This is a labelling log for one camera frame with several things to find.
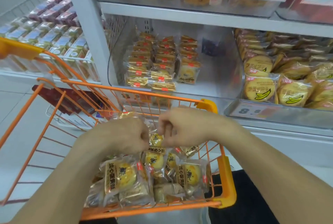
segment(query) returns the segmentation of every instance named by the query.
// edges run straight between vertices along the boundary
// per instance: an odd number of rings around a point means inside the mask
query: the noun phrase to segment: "left forearm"
[[[10,223],[78,223],[98,164],[70,153]]]

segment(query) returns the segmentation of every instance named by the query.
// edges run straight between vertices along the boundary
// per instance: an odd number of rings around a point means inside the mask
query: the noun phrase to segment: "store shelf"
[[[251,28],[265,31],[297,33],[301,35],[321,37],[331,37],[333,34],[333,25],[288,21],[281,19],[277,14],[274,14],[271,18],[266,19],[259,17],[197,12],[164,7],[148,7],[109,2],[99,3],[101,5],[102,12],[106,14],[218,25],[223,27]]]
[[[42,74],[31,74],[31,73],[25,73],[25,72],[9,72],[9,71],[0,71],[0,76],[4,76],[7,78],[9,81],[13,82],[19,82],[19,83],[24,83],[24,84],[30,84],[31,86],[39,84],[37,81],[38,77],[43,77]],[[63,83],[59,78],[53,77],[54,82],[57,87],[61,88],[70,88],[68,84]],[[95,81],[89,81],[89,83],[92,84],[101,84],[100,82],[95,82]],[[81,86],[84,91],[89,91],[88,88]]]

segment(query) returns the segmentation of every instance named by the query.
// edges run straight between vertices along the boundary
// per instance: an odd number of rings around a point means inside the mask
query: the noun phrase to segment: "banana illustration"
[[[291,98],[289,97],[289,100],[286,101],[286,104],[295,104],[297,102],[300,102],[302,100],[304,95],[299,96],[298,98]]]
[[[256,93],[257,97],[255,97],[255,100],[262,100],[266,98],[271,93],[271,89],[269,89],[267,92],[264,93]]]

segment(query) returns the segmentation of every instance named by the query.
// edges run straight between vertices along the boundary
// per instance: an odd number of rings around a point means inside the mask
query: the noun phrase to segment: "orange shopping cart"
[[[50,57],[45,59],[39,55],[43,53]],[[16,55],[17,57],[26,60],[34,61],[35,63],[45,64],[50,70],[49,73],[57,75],[62,82],[69,85],[71,89],[58,88],[50,80],[50,78],[40,77],[37,80],[39,85],[34,89],[34,93],[28,99],[27,103],[19,111],[14,121],[6,130],[5,134],[0,139],[0,150],[10,142],[10,134],[18,126],[20,120],[24,117],[31,105],[36,101],[38,95],[42,96],[44,90],[52,90],[53,96],[57,97],[57,101],[53,104],[52,109],[48,109],[49,118],[37,137],[36,142],[31,148],[23,166],[19,169],[12,184],[8,188],[8,192],[4,198],[0,199],[1,205],[13,204],[18,202],[26,202],[27,198],[13,197],[15,192],[21,185],[31,185],[42,182],[40,181],[25,181],[24,176],[27,168],[52,171],[56,166],[48,165],[48,162],[31,163],[34,155],[42,154],[44,159],[58,158],[60,162],[65,155],[58,153],[43,151],[40,149],[42,141],[51,141],[61,147],[70,149],[74,140],[77,138],[71,131],[65,127],[72,127],[80,132],[85,132],[90,128],[109,120],[114,112],[129,112],[134,111],[141,114],[147,122],[157,123],[161,113],[171,107],[186,105],[198,109],[205,109],[212,113],[217,113],[217,107],[214,102],[206,100],[204,97],[193,98],[181,97],[177,93],[169,92],[143,92],[136,89],[127,89],[119,87],[107,87],[98,84],[86,82],[72,67],[67,65],[56,55],[44,51],[42,48],[32,45],[22,44],[20,42],[0,38],[0,55],[4,59],[8,55]],[[69,80],[63,70],[70,72],[78,80]],[[60,134],[72,138],[71,143],[63,142],[61,139],[53,139],[53,136],[48,135],[49,129],[57,130]],[[155,206],[142,205],[120,208],[119,206],[106,206],[96,208],[85,208],[82,213],[82,220],[120,217],[135,214],[182,210],[201,207],[216,207],[225,208],[231,206],[236,201],[236,191],[232,179],[229,159],[225,156],[223,146],[219,146],[214,142],[206,142],[199,147],[198,159],[206,159],[210,164],[216,163],[218,169],[216,174],[220,175],[221,184],[213,184],[210,178],[210,186],[212,193],[209,198],[200,200],[176,201],[168,204],[157,204]],[[214,187],[222,186],[223,192],[221,195],[216,195]]]

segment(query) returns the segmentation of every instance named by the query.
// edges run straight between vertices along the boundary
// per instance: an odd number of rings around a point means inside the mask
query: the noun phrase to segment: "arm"
[[[225,146],[281,224],[332,222],[333,188],[232,119],[174,108],[160,116],[159,134],[165,134],[167,146],[193,146],[209,140]]]
[[[148,128],[137,118],[113,120],[89,130],[77,138],[69,154],[10,224],[78,223],[102,159],[110,154],[137,153],[148,147]]]

